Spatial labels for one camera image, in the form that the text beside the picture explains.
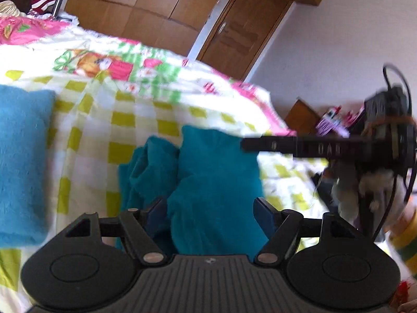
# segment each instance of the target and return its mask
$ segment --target door frame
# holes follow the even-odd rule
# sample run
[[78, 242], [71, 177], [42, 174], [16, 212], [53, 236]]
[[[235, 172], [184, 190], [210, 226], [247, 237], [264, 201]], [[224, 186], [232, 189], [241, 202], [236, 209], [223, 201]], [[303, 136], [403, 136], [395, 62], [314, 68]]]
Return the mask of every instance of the door frame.
[[[210, 34], [206, 38], [206, 41], [204, 42], [203, 46], [201, 47], [201, 50], [200, 50], [199, 54], [197, 55], [197, 60], [201, 61], [203, 59], [203, 56], [206, 53], [206, 51], [207, 51], [207, 49], [208, 49], [211, 41], [214, 39], [214, 37], [215, 37], [216, 33], [218, 32], [219, 28], [222, 26], [223, 21], [226, 18], [227, 13], [229, 12], [230, 8], [232, 8], [232, 6], [233, 6], [233, 4], [234, 4], [235, 1], [236, 0], [229, 0], [227, 2], [226, 6], [224, 7], [224, 9], [222, 10], [220, 16], [218, 17], [216, 23], [214, 24], [213, 28], [211, 29]], [[255, 64], [255, 62], [258, 59], [258, 57], [261, 55], [263, 49], [265, 48], [265, 46], [268, 43], [268, 41], [270, 40], [271, 36], [273, 35], [273, 33], [275, 32], [275, 30], [277, 29], [277, 27], [281, 23], [282, 19], [284, 18], [285, 14], [289, 10], [289, 7], [291, 7], [292, 3], [293, 3], [293, 0], [288, 0], [288, 3], [286, 4], [284, 10], [279, 15], [279, 17], [276, 20], [274, 26], [271, 28], [270, 32], [266, 36], [266, 38], [263, 41], [262, 45], [260, 46], [259, 50], [256, 52], [256, 54], [255, 54], [254, 58], [252, 59], [251, 63], [246, 68], [245, 74], [243, 75], [242, 80], [244, 80], [246, 78], [246, 76], [249, 74], [251, 68]]]

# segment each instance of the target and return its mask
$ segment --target blue towel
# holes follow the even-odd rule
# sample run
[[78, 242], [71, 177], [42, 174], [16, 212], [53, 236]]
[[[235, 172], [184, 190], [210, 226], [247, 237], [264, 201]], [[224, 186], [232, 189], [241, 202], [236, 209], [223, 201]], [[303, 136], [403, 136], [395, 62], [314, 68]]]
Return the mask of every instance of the blue towel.
[[0, 85], [0, 248], [41, 244], [47, 234], [43, 193], [53, 91]]
[[[256, 154], [244, 153], [240, 138], [218, 130], [184, 126], [182, 133], [179, 155], [166, 140], [150, 138], [129, 164], [141, 165], [137, 171], [143, 173], [132, 176], [132, 167], [120, 166], [122, 210], [167, 196], [169, 221], [161, 231], [170, 229], [178, 253], [253, 258], [267, 242], [253, 216], [253, 201], [263, 195]], [[150, 145], [155, 146], [152, 158]], [[169, 159], [162, 151], [172, 152]]]

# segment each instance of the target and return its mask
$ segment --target yellow and green striped sleeve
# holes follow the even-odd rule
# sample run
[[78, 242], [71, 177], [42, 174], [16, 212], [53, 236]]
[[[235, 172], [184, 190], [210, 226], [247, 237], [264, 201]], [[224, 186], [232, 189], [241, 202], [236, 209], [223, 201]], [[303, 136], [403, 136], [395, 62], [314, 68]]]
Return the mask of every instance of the yellow and green striped sleeve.
[[417, 278], [417, 215], [414, 216], [403, 233], [394, 238], [390, 238], [389, 242], [395, 248], [410, 270], [410, 273]]

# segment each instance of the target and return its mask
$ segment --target metal screw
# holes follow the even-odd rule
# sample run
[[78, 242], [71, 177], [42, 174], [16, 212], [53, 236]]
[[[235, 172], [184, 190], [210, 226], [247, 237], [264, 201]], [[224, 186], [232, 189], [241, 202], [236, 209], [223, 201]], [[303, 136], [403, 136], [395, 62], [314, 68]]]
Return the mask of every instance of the metal screw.
[[262, 253], [258, 255], [258, 261], [263, 264], [273, 264], [278, 261], [278, 257], [274, 253]]
[[149, 264], [156, 264], [163, 260], [163, 255], [158, 252], [146, 253], [143, 256], [143, 260]]

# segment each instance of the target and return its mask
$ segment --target folded blue cloth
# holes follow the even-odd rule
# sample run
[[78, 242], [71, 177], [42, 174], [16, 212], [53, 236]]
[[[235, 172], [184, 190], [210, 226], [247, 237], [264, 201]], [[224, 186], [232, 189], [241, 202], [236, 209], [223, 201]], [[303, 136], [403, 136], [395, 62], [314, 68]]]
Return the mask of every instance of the folded blue cloth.
[[253, 201], [263, 195], [256, 154], [218, 130], [184, 126], [182, 133], [179, 155], [153, 137], [119, 167], [122, 210], [166, 196], [169, 221], [161, 231], [170, 229], [178, 253], [253, 258], [267, 242], [253, 216]]
[[0, 248], [41, 244], [43, 193], [53, 91], [0, 85]]

